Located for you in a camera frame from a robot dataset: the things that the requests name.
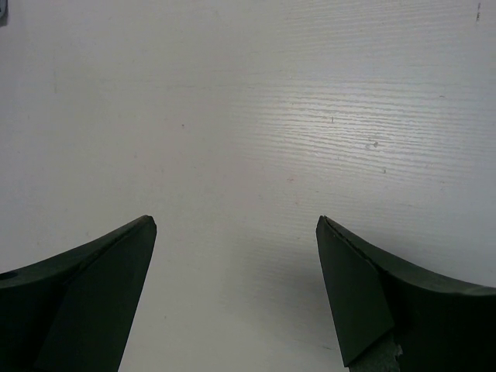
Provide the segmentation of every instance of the dark spot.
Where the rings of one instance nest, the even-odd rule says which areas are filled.
[[[15,271],[8,271],[6,273],[0,274],[0,281],[4,281],[6,279],[11,279],[16,277],[18,274]]]

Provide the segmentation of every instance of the dark object in corner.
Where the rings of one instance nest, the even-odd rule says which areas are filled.
[[[0,274],[2,372],[119,369],[157,227],[149,216]]]
[[[7,25],[9,20],[9,0],[0,0],[0,27]]]
[[[409,263],[321,217],[319,256],[345,367],[493,370],[496,289]]]

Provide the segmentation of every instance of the white table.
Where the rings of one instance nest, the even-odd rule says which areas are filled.
[[[342,371],[315,224],[496,285],[496,2],[10,2],[0,272],[142,214],[121,371]]]

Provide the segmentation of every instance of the wooden surface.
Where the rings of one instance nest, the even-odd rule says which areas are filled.
[[[344,370],[321,214],[496,285],[496,2],[49,3],[0,29],[0,271],[153,215],[122,371]]]

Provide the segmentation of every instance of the white wooden tabletop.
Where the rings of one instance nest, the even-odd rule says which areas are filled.
[[[496,286],[496,2],[10,2],[0,272],[143,214],[121,371],[342,371],[327,214]]]

